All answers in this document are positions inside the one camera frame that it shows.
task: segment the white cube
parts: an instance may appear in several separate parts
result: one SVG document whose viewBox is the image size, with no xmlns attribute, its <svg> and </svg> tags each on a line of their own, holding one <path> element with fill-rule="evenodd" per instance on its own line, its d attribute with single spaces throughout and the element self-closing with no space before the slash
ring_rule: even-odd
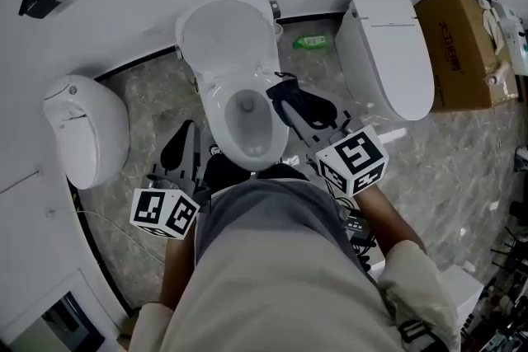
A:
<svg viewBox="0 0 528 352">
<path fill-rule="evenodd" d="M 134 190 L 130 223 L 157 237 L 183 239 L 199 208 L 182 190 Z"/>
<path fill-rule="evenodd" d="M 370 125 L 315 156 L 319 174 L 349 197 L 379 181 L 389 162 L 389 155 Z"/>
</svg>

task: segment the person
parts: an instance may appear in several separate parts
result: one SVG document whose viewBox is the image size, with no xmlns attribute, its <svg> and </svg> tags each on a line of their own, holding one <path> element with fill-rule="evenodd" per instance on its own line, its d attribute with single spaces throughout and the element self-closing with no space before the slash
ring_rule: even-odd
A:
<svg viewBox="0 0 528 352">
<path fill-rule="evenodd" d="M 376 283 L 330 194 L 285 164 L 250 176 L 209 160 L 210 212 L 168 242 L 159 302 L 142 307 L 130 352 L 460 350 L 438 270 L 378 187 L 355 197 L 385 256 Z"/>
</svg>

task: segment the black trim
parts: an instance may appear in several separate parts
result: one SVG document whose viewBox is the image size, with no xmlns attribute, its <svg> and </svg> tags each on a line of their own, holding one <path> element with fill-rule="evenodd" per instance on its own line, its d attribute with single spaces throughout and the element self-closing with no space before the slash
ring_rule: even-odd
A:
<svg viewBox="0 0 528 352">
<path fill-rule="evenodd" d="M 279 18 L 276 20 L 276 22 L 277 24 L 281 24 L 283 26 L 285 24 L 294 24 L 296 22 L 319 21 L 322 19 L 341 20 L 343 18 L 343 15 L 345 15 L 345 12 L 316 13 L 313 15 L 293 16 L 291 18 Z M 133 68 L 134 66 L 138 66 L 142 63 L 148 62 L 149 60 L 159 58 L 161 56 L 164 56 L 165 54 L 174 53 L 175 51 L 176 46 L 167 47 L 166 49 L 162 49 L 157 52 L 148 54 L 143 58 L 139 58 L 133 60 L 132 62 L 125 63 L 124 65 L 121 65 L 115 69 L 112 69 L 111 71 L 108 71 L 107 73 L 103 73 L 102 75 L 99 75 L 97 78 L 95 78 L 95 80 L 97 82 L 105 81 L 109 77 L 113 77 L 118 73 L 122 73 L 123 71 Z"/>
<path fill-rule="evenodd" d="M 95 80 L 97 82 L 104 81 L 108 79 L 109 77 L 113 77 L 117 75 L 118 73 L 122 73 L 123 71 L 126 71 L 130 68 L 133 68 L 134 66 L 138 66 L 142 63 L 148 62 L 149 60 L 160 58 L 161 56 L 165 56 L 165 54 L 174 53 L 176 51 L 176 46 L 167 47 L 166 49 L 159 50 L 157 52 L 147 54 L 143 58 L 139 58 L 136 60 L 133 60 L 132 62 L 125 63 L 124 65 L 121 65 L 115 69 L 112 69 L 111 71 L 108 71 L 107 73 L 103 73 L 102 75 L 99 75 Z"/>
<path fill-rule="evenodd" d="M 306 21 L 320 21 L 322 19 L 343 19 L 345 12 L 329 12 L 329 13 L 317 13 L 314 15 L 301 15 L 301 16 L 292 16 L 290 18 L 280 18 L 276 20 L 277 24 L 295 24 L 296 22 L 306 22 Z"/>
<path fill-rule="evenodd" d="M 77 197 L 73 202 L 73 207 L 75 209 L 83 210 L 83 205 L 81 204 L 81 198 L 79 197 L 79 192 L 75 186 L 73 186 L 70 181 L 68 181 L 69 189 L 73 195 L 75 194 Z M 79 223 L 81 223 L 82 232 L 84 233 L 84 237 L 86 238 L 88 245 L 90 246 L 90 250 L 92 250 L 93 257 L 96 259 L 97 264 L 99 265 L 99 269 L 101 269 L 102 275 L 105 278 L 106 282 L 108 283 L 108 286 L 110 286 L 111 291 L 114 293 L 115 297 L 127 313 L 129 317 L 132 317 L 134 313 L 132 312 L 132 308 L 130 307 L 129 303 L 126 302 L 125 297 L 117 287 L 116 282 L 114 281 L 114 278 L 110 274 L 110 271 L 106 267 L 105 261 L 102 259 L 101 252 L 99 251 L 99 248 L 97 248 L 97 244 L 95 239 L 93 238 L 92 231 L 90 230 L 90 226 L 88 225 L 88 220 L 86 218 L 86 214 L 84 213 L 76 213 L 77 217 L 79 219 Z"/>
</svg>

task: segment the cable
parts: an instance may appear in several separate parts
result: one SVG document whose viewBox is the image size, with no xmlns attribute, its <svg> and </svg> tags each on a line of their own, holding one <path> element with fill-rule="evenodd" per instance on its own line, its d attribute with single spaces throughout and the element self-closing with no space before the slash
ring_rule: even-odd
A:
<svg viewBox="0 0 528 352">
<path fill-rule="evenodd" d="M 160 260 L 159 258 L 157 258 L 154 254 L 152 254 L 151 252 L 147 251 L 147 249 L 141 245 L 138 241 L 136 241 L 135 239 L 132 238 L 131 235 L 129 235 L 127 232 L 125 232 L 123 229 L 121 229 L 119 226 L 117 226 L 117 224 L 115 224 L 114 222 L 112 222 L 108 217 L 105 217 L 103 216 L 102 214 L 99 214 L 95 211 L 88 211 L 88 210 L 77 210 L 77 211 L 60 211 L 60 210 L 50 210 L 48 212 L 48 215 L 53 215 L 54 213 L 64 213 L 64 214 L 76 214 L 76 213 L 85 213 L 85 214 L 94 214 L 96 216 L 99 216 L 100 218 L 102 218 L 103 220 L 106 220 L 108 223 L 110 223 L 112 226 L 114 226 L 114 228 L 116 228 L 119 232 L 123 233 L 123 235 L 125 235 L 126 237 L 128 237 L 134 244 L 136 244 L 145 254 L 147 254 L 148 256 L 150 256 L 151 258 L 154 258 L 157 262 L 159 262 L 160 264 L 163 264 L 165 265 L 165 261 L 162 261 Z"/>
</svg>

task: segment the toilet bowl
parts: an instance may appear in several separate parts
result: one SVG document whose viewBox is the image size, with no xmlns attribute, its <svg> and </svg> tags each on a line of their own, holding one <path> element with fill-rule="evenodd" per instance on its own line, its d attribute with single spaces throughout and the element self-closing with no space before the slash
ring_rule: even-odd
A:
<svg viewBox="0 0 528 352">
<path fill-rule="evenodd" d="M 410 0 L 352 0 L 336 50 L 354 100 L 389 120 L 419 120 L 435 88 L 422 28 Z"/>
<path fill-rule="evenodd" d="M 48 90 L 44 113 L 69 181 L 80 190 L 100 185 L 125 164 L 130 145 L 123 101 L 99 82 L 68 75 Z"/>
<path fill-rule="evenodd" d="M 266 95 L 281 81 L 269 1 L 205 3 L 178 18 L 176 37 L 222 152 L 249 171 L 277 163 L 289 129 Z"/>
</svg>

